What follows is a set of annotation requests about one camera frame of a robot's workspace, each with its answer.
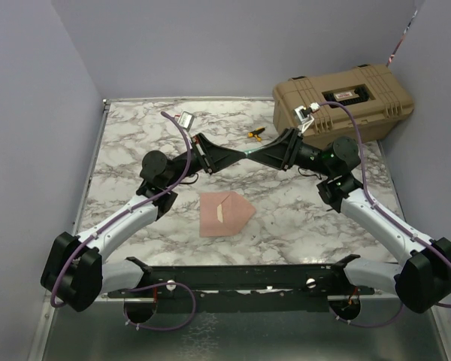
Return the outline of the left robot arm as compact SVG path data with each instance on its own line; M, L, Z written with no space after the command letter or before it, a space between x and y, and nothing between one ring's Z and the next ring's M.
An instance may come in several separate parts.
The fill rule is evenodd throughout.
M50 291L54 308L65 305L81 312L100 295L128 290L146 295L151 286L147 265L129 257L107 262L109 256L140 229L155 223L174 204L177 187L198 171L213 174L246 158L246 153L217 146L202 134L186 143L186 152L169 159L159 150L142 160L141 185L118 211L77 235L63 232L53 241L41 286Z

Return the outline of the tan plastic case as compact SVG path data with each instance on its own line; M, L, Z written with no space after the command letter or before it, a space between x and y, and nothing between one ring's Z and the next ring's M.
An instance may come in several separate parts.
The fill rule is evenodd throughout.
M385 138L414 109L412 96L386 65L360 65L348 71L290 78L273 88L273 98L273 124L278 132L301 126L296 108L337 102L355 118L364 143Z

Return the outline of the pink envelope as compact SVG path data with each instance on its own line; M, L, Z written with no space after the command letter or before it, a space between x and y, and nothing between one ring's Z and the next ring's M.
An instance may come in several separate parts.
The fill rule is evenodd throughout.
M199 235L202 238L237 235L256 209L234 192L201 193Z

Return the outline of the cream paper letter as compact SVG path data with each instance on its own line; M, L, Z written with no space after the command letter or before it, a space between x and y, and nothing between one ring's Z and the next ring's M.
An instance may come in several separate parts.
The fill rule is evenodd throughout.
M222 210L222 204L219 204L219 205L217 206L217 209L216 209L216 215L217 215L218 221L222 223L222 222L223 222L223 210Z

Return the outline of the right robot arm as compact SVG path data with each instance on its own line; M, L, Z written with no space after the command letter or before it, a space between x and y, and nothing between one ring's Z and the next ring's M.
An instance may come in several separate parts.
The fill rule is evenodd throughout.
M343 136L320 150L305 144L297 129L287 129L272 143L247 153L247 158L279 170L296 165L320 173L322 201L358 223L395 258L394 263L351 256L330 276L331 288L347 294L365 286L395 294L418 314L451 294L451 241L434 240L384 208L353 176L361 149Z

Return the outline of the yellow handled screwdriver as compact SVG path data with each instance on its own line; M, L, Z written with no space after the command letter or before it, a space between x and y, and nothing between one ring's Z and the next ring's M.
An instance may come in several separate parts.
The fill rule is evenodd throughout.
M265 131L265 127L259 127L251 132L247 133L248 138L255 138L258 142L262 141L262 133Z

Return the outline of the black mounting rail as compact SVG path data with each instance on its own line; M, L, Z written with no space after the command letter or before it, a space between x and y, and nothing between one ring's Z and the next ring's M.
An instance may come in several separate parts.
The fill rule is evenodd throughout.
M127 304L150 300L161 313L236 313L266 311L327 312L330 300L352 294L372 295L354 287L332 264L153 266L140 287L158 284L156 291L131 292L120 287L108 293Z

